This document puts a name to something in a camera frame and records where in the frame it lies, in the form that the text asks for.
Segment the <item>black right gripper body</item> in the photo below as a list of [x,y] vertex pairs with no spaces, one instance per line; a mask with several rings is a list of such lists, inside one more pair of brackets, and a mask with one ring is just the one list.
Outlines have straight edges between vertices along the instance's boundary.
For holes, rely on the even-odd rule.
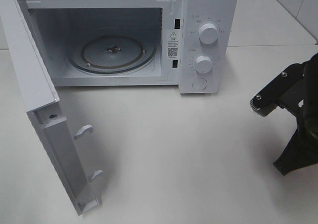
[[318,85],[300,85],[296,93],[297,133],[304,144],[318,144]]

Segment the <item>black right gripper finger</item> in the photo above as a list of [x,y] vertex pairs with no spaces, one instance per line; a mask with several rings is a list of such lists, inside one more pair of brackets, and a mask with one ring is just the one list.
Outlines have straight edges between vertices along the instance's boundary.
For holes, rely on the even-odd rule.
[[286,175],[317,163],[318,137],[304,130],[296,130],[273,165],[282,175]]

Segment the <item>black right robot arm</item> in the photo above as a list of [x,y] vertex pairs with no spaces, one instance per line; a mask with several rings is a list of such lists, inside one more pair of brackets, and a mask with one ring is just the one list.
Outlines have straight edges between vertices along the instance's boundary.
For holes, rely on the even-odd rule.
[[318,56],[304,64],[304,104],[297,129],[273,163],[282,175],[318,163]]

